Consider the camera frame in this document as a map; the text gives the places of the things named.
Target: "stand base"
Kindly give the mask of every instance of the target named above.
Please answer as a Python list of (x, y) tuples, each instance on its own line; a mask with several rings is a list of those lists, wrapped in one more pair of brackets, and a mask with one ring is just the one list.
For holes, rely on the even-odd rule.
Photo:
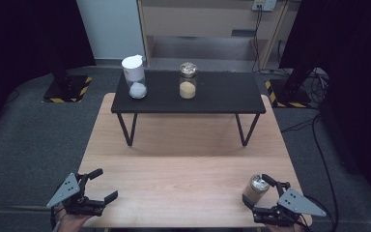
[(271, 104), (273, 107), (289, 107), (289, 108), (310, 108), (311, 99), (305, 91), (299, 89), (297, 94), (288, 100), (278, 95), (285, 87), (286, 80), (271, 79), (265, 82), (268, 93), (270, 94)]
[(86, 94), (92, 78), (87, 75), (71, 75), (70, 78), (73, 89), (71, 93), (63, 93), (56, 81), (53, 80), (43, 96), (43, 102), (80, 102)]

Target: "small jar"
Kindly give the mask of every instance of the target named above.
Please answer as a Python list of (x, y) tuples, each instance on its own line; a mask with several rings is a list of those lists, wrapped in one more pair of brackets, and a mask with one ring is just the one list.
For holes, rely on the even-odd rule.
[(262, 174), (253, 175), (243, 190), (243, 195), (253, 203), (257, 204), (261, 197), (270, 189), (270, 185), (262, 179)]
[(180, 96), (192, 99), (197, 91), (197, 66), (186, 62), (180, 65)]

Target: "white container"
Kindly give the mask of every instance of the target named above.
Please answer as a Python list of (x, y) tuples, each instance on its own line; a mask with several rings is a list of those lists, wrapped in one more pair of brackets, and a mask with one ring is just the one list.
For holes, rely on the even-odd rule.
[(129, 56), (122, 62), (123, 72), (128, 84), (128, 93), (134, 99), (142, 99), (147, 94), (142, 58), (141, 55)]

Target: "gray carpet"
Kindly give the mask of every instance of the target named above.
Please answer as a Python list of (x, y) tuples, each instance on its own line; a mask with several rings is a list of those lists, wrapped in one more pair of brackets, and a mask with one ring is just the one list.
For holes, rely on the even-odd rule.
[[(0, 208), (0, 231), (50, 231), (48, 211), (14, 211), (7, 207), (44, 206), (66, 175), (78, 170), (102, 98), (115, 91), (121, 70), (84, 68), (70, 73), (93, 78), (82, 102), (43, 103), (43, 94), (52, 80), (51, 75), (46, 75), (20, 85), (16, 89), (18, 97), (1, 112), (0, 207), (4, 208)], [(264, 81), (277, 76), (253, 77), (261, 92), (267, 94)], [(286, 129), (312, 119), (318, 110), (276, 108), (274, 113), (280, 128)], [(316, 124), (316, 132), (338, 201), (337, 231), (371, 231), (371, 188), (362, 176), (350, 175), (342, 167), (323, 121)], [(283, 137), (303, 192), (321, 201), (335, 215), (312, 128), (284, 132)], [(330, 222), (314, 217), (311, 228), (329, 231)]]

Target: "black table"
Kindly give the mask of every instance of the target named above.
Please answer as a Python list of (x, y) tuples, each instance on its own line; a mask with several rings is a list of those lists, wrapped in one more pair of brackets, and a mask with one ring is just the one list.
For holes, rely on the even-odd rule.
[[(116, 113), (126, 142), (132, 145), (138, 113), (235, 114), (243, 146), (248, 144), (260, 114), (266, 113), (254, 76), (250, 72), (199, 72), (193, 99), (180, 96), (179, 72), (146, 71), (147, 95), (133, 99), (122, 73), (111, 112)], [(133, 113), (128, 135), (122, 113)], [(239, 114), (255, 114), (246, 138)]]

